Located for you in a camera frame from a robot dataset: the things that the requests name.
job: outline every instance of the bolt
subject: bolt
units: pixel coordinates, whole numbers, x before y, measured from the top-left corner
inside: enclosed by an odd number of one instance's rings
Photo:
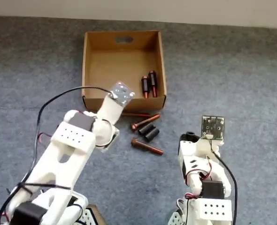
[[[158,154],[158,155],[162,155],[162,154],[163,154],[163,151],[162,151],[162,150],[160,150],[160,149],[158,149],[158,148],[156,148],[156,147],[150,146],[150,145],[148,145],[148,144],[142,143],[142,142],[140,142],[140,141],[139,141],[138,139],[136,139],[136,138],[132,138],[132,140],[131,140],[131,145],[132,145],[133,147],[137,147],[137,148],[139,147],[139,148],[148,150],[148,151],[153,152],[153,153]]]
[[[150,114],[148,113],[131,113],[131,112],[123,112],[122,116],[133,116],[133,117],[147,117],[150,118]]]
[[[136,131],[136,130],[138,129],[139,126],[141,126],[141,125],[143,125],[143,124],[145,124],[145,123],[152,122],[152,121],[154,121],[154,120],[160,118],[160,116],[161,116],[160,114],[156,114],[156,115],[154,115],[154,116],[152,116],[152,117],[150,117],[150,118],[148,118],[148,119],[146,119],[146,120],[143,120],[143,121],[141,121],[141,122],[139,122],[139,123],[132,123],[132,124],[131,124],[131,129],[132,129],[132,131]]]

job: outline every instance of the wire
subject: wire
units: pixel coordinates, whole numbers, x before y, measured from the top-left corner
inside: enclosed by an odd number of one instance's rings
[[[185,194],[185,199],[200,198],[199,195],[194,195],[193,193],[187,192]]]
[[[189,213],[189,200],[191,199],[196,199],[196,198],[201,198],[201,196],[196,196],[194,195],[194,197],[190,197],[186,200],[186,219],[185,219],[185,225],[187,225],[187,219],[188,219],[188,213]]]
[[[222,163],[222,165],[225,167],[225,169],[228,171],[229,175],[231,176],[234,184],[234,212],[233,212],[233,219],[232,219],[232,225],[236,225],[237,221],[237,213],[238,213],[238,184],[237,181],[231,172],[230,168],[226,165],[226,163],[214,152],[212,147],[212,142],[209,140],[210,143],[210,150],[215,155],[215,157]]]
[[[40,129],[40,118],[41,118],[41,115],[42,115],[42,112],[43,110],[51,103],[53,102],[54,100],[58,99],[59,97],[65,95],[66,93],[69,93],[69,92],[72,92],[74,90],[80,90],[80,89],[98,89],[98,90],[102,90],[102,91],[105,91],[105,92],[108,92],[109,94],[112,94],[112,92],[110,92],[109,90],[107,89],[104,89],[104,88],[100,88],[100,87],[94,87],[94,86],[81,86],[81,87],[75,87],[75,88],[72,88],[70,90],[67,90],[67,91],[64,91],[62,92],[61,94],[59,95],[56,95],[55,97],[51,98],[50,100],[48,100],[46,103],[43,104],[43,106],[40,108],[39,112],[38,112],[38,118],[37,118],[37,123],[36,123],[36,132],[35,132],[35,140],[34,140],[34,148],[33,148],[33,158],[32,158],[32,162],[31,162],[31,165],[30,165],[30,168],[28,170],[28,172],[26,173],[26,175],[24,176],[24,178],[22,179],[22,183],[24,183],[30,176],[31,172],[33,171],[33,168],[36,164],[36,161],[37,161],[37,144],[38,144],[38,135],[39,135],[39,129]],[[2,217],[2,214],[3,212],[5,211],[7,205],[9,204],[9,202],[12,200],[12,198],[17,194],[17,192],[21,189],[22,187],[21,186],[16,186],[15,189],[12,191],[12,193],[9,195],[9,197],[5,200],[5,202],[3,203],[3,205],[1,206],[0,208],[0,224],[1,224],[1,217]]]
[[[190,170],[189,172],[187,172],[186,175],[185,175],[185,184],[186,184],[187,186],[188,186],[188,184],[187,184],[187,175],[189,175],[189,173],[194,172],[194,171],[200,171],[200,172],[206,173],[206,175],[205,175],[204,177],[201,177],[201,178],[200,178],[201,180],[204,180],[205,178],[209,177],[210,172],[211,172],[211,169],[210,169],[209,172],[207,172],[207,171],[205,171],[205,170],[202,170],[202,169],[192,169],[192,170]]]
[[[176,200],[176,206],[177,206],[177,208],[179,208],[180,209],[180,211],[181,211],[181,213],[182,213],[182,215],[184,215],[185,213],[184,213],[184,211],[183,211],[183,207],[181,207],[180,205],[179,205],[179,202],[181,203],[181,204],[183,204],[184,203],[184,201],[182,200],[182,199],[180,199],[180,198],[178,198],[177,200]]]
[[[81,225],[87,225],[85,222],[82,222],[81,220],[76,220],[75,223],[79,223]]]
[[[189,217],[189,200],[186,200],[186,219],[185,219],[185,225],[187,224],[187,218]]]
[[[41,133],[39,133],[39,135],[37,136],[38,142],[39,142],[39,143],[42,143],[42,141],[41,141],[41,136],[42,136],[42,135],[46,135],[46,136],[48,136],[48,137],[52,137],[51,135],[48,135],[47,133],[41,132]]]
[[[79,216],[79,218],[75,221],[75,223],[79,223],[79,224],[82,224],[82,225],[86,225],[86,223],[80,221],[80,218],[82,217],[82,214],[83,214],[82,206],[79,205],[79,204],[72,204],[72,206],[73,206],[73,205],[78,206],[78,207],[81,209],[80,216]]]

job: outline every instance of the red wire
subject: red wire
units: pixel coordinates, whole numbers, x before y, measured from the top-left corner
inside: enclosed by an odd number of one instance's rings
[[[187,174],[185,175],[185,184],[188,185],[187,184],[187,175],[189,175],[189,173],[194,172],[194,171],[201,171],[201,172],[205,172],[206,173],[206,175],[204,177],[201,177],[200,180],[204,180],[204,179],[210,177],[210,174],[212,172],[212,165],[211,165],[211,163],[209,161],[208,161],[208,163],[209,163],[209,168],[210,168],[209,172],[207,172],[205,170],[202,170],[202,169],[192,169],[189,172],[187,172]]]
[[[37,136],[38,142],[39,142],[39,143],[42,143],[42,141],[41,141],[41,136],[42,136],[42,135],[46,135],[46,136],[48,136],[48,137],[52,137],[51,135],[48,135],[47,133],[41,132],[41,133],[39,133],[39,135]]]

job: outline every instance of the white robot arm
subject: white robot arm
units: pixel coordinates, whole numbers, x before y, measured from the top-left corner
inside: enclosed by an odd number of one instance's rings
[[[114,124],[133,97],[134,93],[119,82],[97,113],[67,112],[28,179],[9,202],[6,214],[10,222],[5,224],[72,225],[81,218],[88,200],[73,191],[74,185],[93,149],[106,151],[119,136]],[[61,163],[64,155],[69,159]],[[56,187],[29,202],[41,184],[50,181],[55,181]]]
[[[184,182],[192,190],[178,199],[179,210],[168,225],[230,225],[231,184],[217,156],[223,143],[224,118],[203,117],[201,138],[193,132],[181,135],[178,159]]]

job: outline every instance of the cardboard box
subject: cardboard box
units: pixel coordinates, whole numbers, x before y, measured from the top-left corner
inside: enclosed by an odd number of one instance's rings
[[[158,97],[145,99],[141,78],[154,70],[157,73]],[[135,92],[127,111],[160,110],[167,96],[159,31],[105,31],[85,33],[82,85],[106,89],[118,81]],[[100,90],[82,90],[87,109],[98,110],[106,93]]]

